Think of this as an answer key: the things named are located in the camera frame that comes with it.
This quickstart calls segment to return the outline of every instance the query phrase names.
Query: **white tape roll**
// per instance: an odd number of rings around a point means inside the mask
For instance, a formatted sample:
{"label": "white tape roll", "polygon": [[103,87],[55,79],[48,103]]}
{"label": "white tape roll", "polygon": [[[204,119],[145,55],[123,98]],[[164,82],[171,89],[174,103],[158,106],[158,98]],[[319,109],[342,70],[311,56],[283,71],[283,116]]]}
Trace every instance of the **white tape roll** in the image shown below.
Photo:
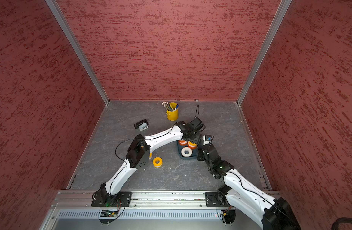
{"label": "white tape roll", "polygon": [[183,149],[181,150],[181,155],[188,158],[189,156],[191,156],[192,154],[192,150],[189,147],[183,147]]}

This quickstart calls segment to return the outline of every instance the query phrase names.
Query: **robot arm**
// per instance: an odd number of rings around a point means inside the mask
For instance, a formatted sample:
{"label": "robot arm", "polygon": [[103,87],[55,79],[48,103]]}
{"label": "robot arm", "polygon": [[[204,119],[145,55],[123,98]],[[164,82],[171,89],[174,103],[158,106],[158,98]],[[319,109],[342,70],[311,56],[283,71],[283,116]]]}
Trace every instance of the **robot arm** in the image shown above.
{"label": "robot arm", "polygon": [[130,176],[148,163],[150,153],[153,152],[153,150],[173,141],[181,140],[182,136],[181,129],[176,126],[176,124],[154,135],[145,137],[141,134],[137,135],[128,149],[125,162],[114,176],[106,182],[106,192],[110,196],[116,195]]}
{"label": "robot arm", "polygon": [[216,179],[223,179],[225,186],[218,190],[218,200],[222,205],[234,206],[241,210],[263,230],[300,230],[289,204],[282,198],[275,200],[264,193],[247,181],[230,163],[222,160],[214,145],[202,138],[201,129],[204,130],[205,126],[196,117],[187,124],[176,122],[173,127],[154,135],[137,135],[128,148],[120,169],[93,194],[93,200],[97,201],[93,201],[92,206],[97,206],[94,203],[100,204],[99,206],[114,204],[124,183],[136,170],[148,163],[152,151],[176,140],[186,140],[201,146],[198,148],[197,160],[205,161],[209,172]]}
{"label": "robot arm", "polygon": [[236,207],[263,230],[300,230],[287,201],[283,198],[275,200],[251,184],[230,163],[220,158],[213,144],[200,148],[197,159],[206,162],[210,174],[216,179],[223,179],[225,186],[218,189],[221,204]]}
{"label": "robot arm", "polygon": [[201,129],[205,129],[202,121],[195,117],[189,123],[176,122],[171,128],[150,136],[137,135],[127,150],[126,159],[114,176],[103,183],[100,189],[94,193],[98,202],[102,204],[113,204],[118,192],[124,183],[138,169],[144,167],[148,161],[150,153],[159,147],[176,140],[186,140],[192,143],[201,143]]}

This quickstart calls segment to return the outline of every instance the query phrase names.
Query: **black cable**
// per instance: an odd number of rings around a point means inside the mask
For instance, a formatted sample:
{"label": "black cable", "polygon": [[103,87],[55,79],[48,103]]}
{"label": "black cable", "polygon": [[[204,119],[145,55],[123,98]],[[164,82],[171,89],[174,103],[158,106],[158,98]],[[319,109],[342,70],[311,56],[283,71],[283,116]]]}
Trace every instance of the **black cable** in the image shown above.
{"label": "black cable", "polygon": [[[165,135],[171,133],[171,131],[172,131],[173,127],[176,125],[176,123],[177,123],[177,122],[175,122],[175,123],[173,124],[171,130],[170,130],[168,133],[166,133],[166,134],[164,134],[164,135],[162,135],[162,136],[165,136]],[[119,147],[119,145],[121,145],[122,143],[124,143],[124,142],[126,142],[126,141],[128,141],[128,140],[154,140],[154,139],[160,138],[160,137],[162,137],[162,136],[158,136],[158,137],[155,137],[155,138],[152,138],[152,139],[137,139],[137,138],[132,138],[132,139],[123,140],[123,141],[121,141],[121,142],[116,146],[116,148],[115,148],[115,150],[114,150],[114,154],[117,156],[118,159],[120,159],[120,160],[122,160],[123,162],[125,162],[125,165],[127,165],[126,161],[123,160],[123,159],[121,159],[121,158],[117,155],[117,153],[116,153],[117,148]]]}
{"label": "black cable", "polygon": [[209,146],[208,146],[207,151],[209,150],[209,148],[210,148],[210,146],[211,146],[211,144],[212,144],[212,142],[213,142],[213,139],[214,139],[214,136],[212,137],[212,140],[211,140],[210,143],[209,143]]}
{"label": "black cable", "polygon": [[101,213],[102,213],[102,214],[112,214],[112,213],[115,212],[115,213],[118,214],[118,211],[119,211],[120,208],[121,208],[121,199],[120,199],[119,197],[117,197],[115,201],[116,201],[116,202],[114,202],[112,205],[114,205],[115,203],[120,202],[120,207],[117,209],[117,211],[110,211],[110,210],[108,210],[108,209],[103,209],[103,210],[101,211]]}
{"label": "black cable", "polygon": [[123,160],[123,159],[121,159],[117,154],[116,154],[116,150],[117,150],[117,148],[119,147],[119,145],[121,145],[122,143],[124,143],[125,141],[128,141],[128,140],[144,140],[144,139],[127,139],[127,140],[124,140],[124,141],[121,141],[117,146],[116,146],[116,148],[115,148],[115,150],[114,150],[114,154],[117,156],[117,158],[118,159],[120,159],[120,160],[122,160],[123,162],[125,162],[125,165],[127,165],[127,163],[126,163],[126,161],[125,160]]}
{"label": "black cable", "polygon": [[122,213],[120,215],[118,215],[114,220],[116,220],[117,218],[119,218],[125,211],[125,205],[124,205],[124,210],[122,211]]}
{"label": "black cable", "polygon": [[348,217],[341,217],[341,218],[338,218],[338,219],[332,224],[331,230],[339,230],[339,224],[340,224],[340,223],[352,224],[352,218],[348,218]]}
{"label": "black cable", "polygon": [[287,219],[289,219],[289,221],[291,221],[291,222],[297,227],[297,229],[301,229],[299,226],[297,226],[297,224],[296,224],[291,218],[289,218],[286,214],[284,214],[284,212],[280,211],[279,208],[275,207],[272,203],[270,203],[268,200],[266,200],[266,199],[265,199],[264,197],[262,197],[260,194],[258,194],[258,193],[254,192],[254,191],[251,191],[251,190],[248,190],[248,189],[244,188],[244,186],[243,186],[243,180],[242,180],[238,175],[236,175],[236,174],[233,173],[233,172],[224,172],[224,173],[222,173],[221,175],[227,174],[227,173],[232,173],[232,174],[234,174],[234,175],[238,178],[238,180],[240,181],[241,187],[242,187],[243,189],[245,189],[246,191],[255,193],[256,195],[258,195],[259,197],[261,197],[264,201],[268,202],[272,207],[274,207],[274,208],[277,209],[279,212],[281,212],[285,217],[287,217]]}
{"label": "black cable", "polygon": [[200,108],[199,105],[197,105],[197,110],[195,111],[195,118],[199,116]]}
{"label": "black cable", "polygon": [[199,132],[202,132],[202,131],[204,131],[205,130],[205,126],[203,127],[203,130],[200,130]]}
{"label": "black cable", "polygon": [[123,167],[123,168],[118,172],[118,174],[114,177],[114,179],[112,180],[111,185],[109,186],[109,195],[110,195],[110,196],[112,196],[112,195],[111,195],[112,183],[114,182],[114,180],[116,179],[116,177],[120,174],[120,172],[121,172],[124,168],[125,168],[125,167]]}

